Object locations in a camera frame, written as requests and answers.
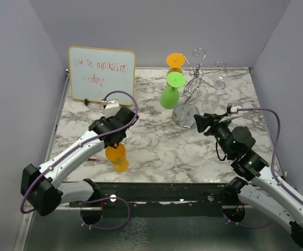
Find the clear wine glass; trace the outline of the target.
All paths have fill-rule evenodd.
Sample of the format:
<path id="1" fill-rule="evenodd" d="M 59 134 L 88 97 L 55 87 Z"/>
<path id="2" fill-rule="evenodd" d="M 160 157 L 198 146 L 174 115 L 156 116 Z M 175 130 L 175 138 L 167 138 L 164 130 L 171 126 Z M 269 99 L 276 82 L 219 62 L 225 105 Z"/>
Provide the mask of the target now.
<path id="1" fill-rule="evenodd" d="M 225 76 L 217 75 L 212 78 L 212 87 L 214 92 L 204 97 L 201 109 L 203 113 L 213 114 L 219 106 L 220 98 L 217 91 L 225 89 L 229 85 L 229 81 Z"/>

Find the orange plastic glass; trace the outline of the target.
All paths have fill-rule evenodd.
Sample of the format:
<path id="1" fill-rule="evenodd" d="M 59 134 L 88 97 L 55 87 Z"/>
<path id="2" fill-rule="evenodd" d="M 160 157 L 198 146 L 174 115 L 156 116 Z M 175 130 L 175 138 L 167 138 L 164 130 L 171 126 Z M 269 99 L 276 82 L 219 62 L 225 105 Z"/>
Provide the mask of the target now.
<path id="1" fill-rule="evenodd" d="M 168 74 L 172 72 L 178 72 L 182 74 L 183 71 L 181 70 L 181 67 L 185 63 L 185 57 L 178 52 L 171 53 L 167 56 L 166 63 L 170 67 L 170 69 L 167 72 Z"/>
<path id="2" fill-rule="evenodd" d="M 105 155 L 116 172 L 122 173 L 128 169 L 129 162 L 126 159 L 126 148 L 122 143 L 115 144 L 115 147 L 108 146 Z"/>

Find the green plastic wine glass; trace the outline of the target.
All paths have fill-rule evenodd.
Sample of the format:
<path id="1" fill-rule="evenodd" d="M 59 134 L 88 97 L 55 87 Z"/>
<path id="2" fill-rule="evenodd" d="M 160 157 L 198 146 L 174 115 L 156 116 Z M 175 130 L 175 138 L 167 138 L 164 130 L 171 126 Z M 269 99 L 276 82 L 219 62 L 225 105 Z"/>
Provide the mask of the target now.
<path id="1" fill-rule="evenodd" d="M 178 89 L 184 86 L 186 79 L 182 73 L 171 72 L 166 77 L 168 87 L 163 91 L 160 98 L 160 105 L 165 109 L 174 109 L 179 101 Z"/>

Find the clear tall glass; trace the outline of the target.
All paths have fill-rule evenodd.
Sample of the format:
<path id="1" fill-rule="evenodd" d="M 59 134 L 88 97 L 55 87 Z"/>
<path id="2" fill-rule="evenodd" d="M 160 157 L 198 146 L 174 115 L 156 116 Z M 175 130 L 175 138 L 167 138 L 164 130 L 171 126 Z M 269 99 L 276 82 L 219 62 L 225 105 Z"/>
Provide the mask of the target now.
<path id="1" fill-rule="evenodd" d="M 202 84 L 193 84 L 189 88 L 190 99 L 183 105 L 179 124 L 183 128 L 191 128 L 195 125 L 194 115 L 200 114 L 201 102 L 206 96 L 207 89 Z"/>

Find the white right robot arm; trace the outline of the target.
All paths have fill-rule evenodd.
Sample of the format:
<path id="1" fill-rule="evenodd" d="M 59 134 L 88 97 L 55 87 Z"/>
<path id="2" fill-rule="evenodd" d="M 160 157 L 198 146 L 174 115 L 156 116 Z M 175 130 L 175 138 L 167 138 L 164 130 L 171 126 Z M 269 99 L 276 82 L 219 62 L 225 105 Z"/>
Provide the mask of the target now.
<path id="1" fill-rule="evenodd" d="M 250 205 L 269 216 L 303 249 L 303 196 L 275 173 L 273 163 L 252 150 L 256 140 L 248 127 L 229 129 L 236 115 L 194 115 L 199 133 L 213 136 L 238 174 L 224 191 L 225 201 Z"/>

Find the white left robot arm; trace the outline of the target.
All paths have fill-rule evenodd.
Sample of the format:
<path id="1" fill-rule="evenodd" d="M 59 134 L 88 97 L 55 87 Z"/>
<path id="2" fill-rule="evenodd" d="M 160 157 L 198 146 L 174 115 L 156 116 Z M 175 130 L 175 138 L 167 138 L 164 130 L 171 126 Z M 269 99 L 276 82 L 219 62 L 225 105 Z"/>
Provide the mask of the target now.
<path id="1" fill-rule="evenodd" d="M 65 203 L 81 201 L 90 207 L 96 205 L 99 193 L 91 181 L 65 183 L 64 180 L 92 155 L 119 144 L 137 118 L 136 112 L 120 107 L 114 116 L 93 121 L 76 142 L 53 159 L 38 167 L 26 166 L 21 178 L 21 212 L 27 213 L 24 209 L 26 202 L 41 216 L 50 214 Z"/>

